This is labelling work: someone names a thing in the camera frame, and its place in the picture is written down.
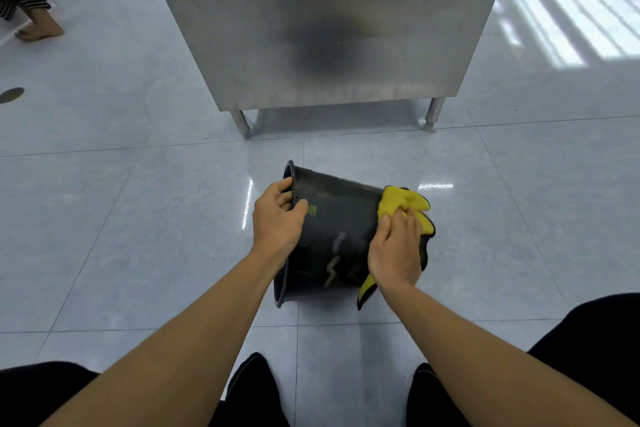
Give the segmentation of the person's right hand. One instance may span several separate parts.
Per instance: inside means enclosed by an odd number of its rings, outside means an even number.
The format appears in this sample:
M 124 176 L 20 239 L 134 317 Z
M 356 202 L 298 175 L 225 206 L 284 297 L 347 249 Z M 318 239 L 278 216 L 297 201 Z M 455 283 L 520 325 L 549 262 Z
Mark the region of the person's right hand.
M 422 273 L 419 254 L 422 227 L 417 220 L 417 242 L 411 243 L 406 237 L 405 220 L 405 213 L 397 209 L 381 253 L 370 254 L 369 246 L 369 272 L 384 296 L 395 290 L 414 287 Z

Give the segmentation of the person's left hand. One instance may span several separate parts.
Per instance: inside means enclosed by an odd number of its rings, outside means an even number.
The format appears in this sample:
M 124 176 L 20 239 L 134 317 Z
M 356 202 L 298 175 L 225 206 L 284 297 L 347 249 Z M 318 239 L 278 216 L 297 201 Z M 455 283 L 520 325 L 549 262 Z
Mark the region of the person's left hand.
M 298 242 L 290 235 L 292 176 L 272 183 L 255 201 L 251 255 L 263 262 L 271 277 L 282 268 Z

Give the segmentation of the yellow and black cleaning cloth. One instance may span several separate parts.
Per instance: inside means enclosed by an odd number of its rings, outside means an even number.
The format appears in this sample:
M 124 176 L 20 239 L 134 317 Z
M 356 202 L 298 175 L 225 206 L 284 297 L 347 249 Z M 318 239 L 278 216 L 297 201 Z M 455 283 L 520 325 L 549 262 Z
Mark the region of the yellow and black cleaning cloth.
M 428 266 L 428 243 L 436 236 L 435 224 L 427 215 L 427 212 L 431 210 L 431 204 L 428 199 L 414 190 L 405 187 L 387 186 L 383 189 L 378 204 L 378 220 L 384 215 L 389 215 L 392 218 L 397 209 L 402 210 L 405 215 L 408 209 L 413 209 L 417 220 L 421 224 L 422 234 L 419 244 L 420 267 L 421 271 L 425 271 Z M 378 289 L 376 280 L 369 272 L 368 264 L 367 272 L 367 276 L 361 283 L 358 291 L 358 299 L 356 302 L 358 311 L 362 309 L 364 304 Z

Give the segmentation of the black plastic bucket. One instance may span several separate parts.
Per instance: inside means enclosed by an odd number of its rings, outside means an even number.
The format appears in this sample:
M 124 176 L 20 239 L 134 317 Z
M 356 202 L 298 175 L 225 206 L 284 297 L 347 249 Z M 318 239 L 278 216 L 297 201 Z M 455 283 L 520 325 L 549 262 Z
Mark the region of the black plastic bucket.
M 308 211 L 300 239 L 273 281 L 276 306 L 360 289 L 369 274 L 367 255 L 383 189 L 312 171 L 292 160 L 284 178 L 292 178 L 292 203 L 305 199 Z

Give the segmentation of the person's left forearm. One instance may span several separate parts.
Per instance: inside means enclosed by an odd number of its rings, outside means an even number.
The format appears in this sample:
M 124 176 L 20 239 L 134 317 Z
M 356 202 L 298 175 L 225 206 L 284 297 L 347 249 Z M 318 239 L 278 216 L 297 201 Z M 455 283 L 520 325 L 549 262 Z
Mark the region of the person's left forearm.
M 269 284 L 285 259 L 255 246 L 42 427 L 207 427 Z

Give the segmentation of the person's right forearm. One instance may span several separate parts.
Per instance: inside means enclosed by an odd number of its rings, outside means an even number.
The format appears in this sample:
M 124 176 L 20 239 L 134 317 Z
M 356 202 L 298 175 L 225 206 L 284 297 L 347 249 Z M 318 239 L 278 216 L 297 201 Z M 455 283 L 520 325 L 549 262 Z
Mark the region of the person's right forearm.
M 384 296 L 471 427 L 640 427 L 416 287 Z

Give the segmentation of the steel table leg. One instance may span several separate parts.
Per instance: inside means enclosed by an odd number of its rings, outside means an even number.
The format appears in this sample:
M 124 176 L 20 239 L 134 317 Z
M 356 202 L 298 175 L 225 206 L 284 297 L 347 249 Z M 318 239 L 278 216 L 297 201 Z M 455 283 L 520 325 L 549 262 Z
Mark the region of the steel table leg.
M 244 112 L 242 110 L 231 110 L 229 114 L 243 139 L 250 139 L 252 137 L 252 131 Z
M 425 122 L 422 129 L 428 132 L 436 130 L 436 124 L 440 119 L 440 114 L 444 107 L 446 97 L 432 98 L 429 103 L 428 111 L 426 113 Z

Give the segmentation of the person's black right shoe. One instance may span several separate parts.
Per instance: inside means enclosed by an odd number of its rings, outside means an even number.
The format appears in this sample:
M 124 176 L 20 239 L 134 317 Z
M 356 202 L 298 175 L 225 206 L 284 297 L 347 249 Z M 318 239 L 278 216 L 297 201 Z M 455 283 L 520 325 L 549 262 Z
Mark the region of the person's black right shoe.
M 428 363 L 420 364 L 406 403 L 406 427 L 471 427 Z

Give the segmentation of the person's black shoe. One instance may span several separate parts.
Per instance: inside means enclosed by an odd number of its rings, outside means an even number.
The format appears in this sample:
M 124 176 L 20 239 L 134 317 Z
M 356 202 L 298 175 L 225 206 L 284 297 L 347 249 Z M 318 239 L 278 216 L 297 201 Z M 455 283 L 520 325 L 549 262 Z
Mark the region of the person's black shoe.
M 266 358 L 252 353 L 228 383 L 208 427 L 290 427 Z
M 406 403 L 406 427 L 471 427 L 428 363 L 420 364 Z

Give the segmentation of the person's black left shoe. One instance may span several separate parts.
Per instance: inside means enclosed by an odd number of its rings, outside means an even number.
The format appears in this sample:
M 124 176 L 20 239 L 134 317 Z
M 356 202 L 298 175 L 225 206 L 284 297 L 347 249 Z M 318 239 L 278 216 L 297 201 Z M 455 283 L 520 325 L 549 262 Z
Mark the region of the person's black left shoe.
M 266 358 L 252 353 L 228 383 L 208 427 L 290 427 Z

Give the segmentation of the stainless steel table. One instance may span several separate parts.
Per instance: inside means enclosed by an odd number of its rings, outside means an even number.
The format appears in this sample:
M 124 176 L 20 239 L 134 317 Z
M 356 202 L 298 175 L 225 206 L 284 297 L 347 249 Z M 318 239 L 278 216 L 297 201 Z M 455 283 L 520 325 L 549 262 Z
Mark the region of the stainless steel table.
M 495 0 L 165 0 L 221 112 L 455 97 Z

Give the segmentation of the person's right trouser leg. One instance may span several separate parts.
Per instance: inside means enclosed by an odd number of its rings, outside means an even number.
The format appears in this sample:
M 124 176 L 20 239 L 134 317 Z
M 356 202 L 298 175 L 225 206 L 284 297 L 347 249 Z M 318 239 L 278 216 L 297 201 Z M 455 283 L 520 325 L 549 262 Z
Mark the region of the person's right trouser leg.
M 575 307 L 528 353 L 640 425 L 640 293 Z

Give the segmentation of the person's trouser leg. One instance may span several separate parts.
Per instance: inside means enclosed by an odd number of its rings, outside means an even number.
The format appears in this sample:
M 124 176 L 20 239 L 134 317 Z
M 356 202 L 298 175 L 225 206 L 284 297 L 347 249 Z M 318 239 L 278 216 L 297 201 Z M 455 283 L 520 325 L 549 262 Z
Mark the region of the person's trouser leg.
M 99 376 L 66 361 L 0 370 L 0 427 L 39 427 Z
M 640 293 L 575 307 L 528 353 L 640 425 Z

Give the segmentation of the person's left trouser leg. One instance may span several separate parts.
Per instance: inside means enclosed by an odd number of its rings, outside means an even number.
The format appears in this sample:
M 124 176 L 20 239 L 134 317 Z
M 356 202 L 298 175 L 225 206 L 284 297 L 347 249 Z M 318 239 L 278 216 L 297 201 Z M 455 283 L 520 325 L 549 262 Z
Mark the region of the person's left trouser leg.
M 66 361 L 0 370 L 0 427 L 39 427 L 99 376 Z

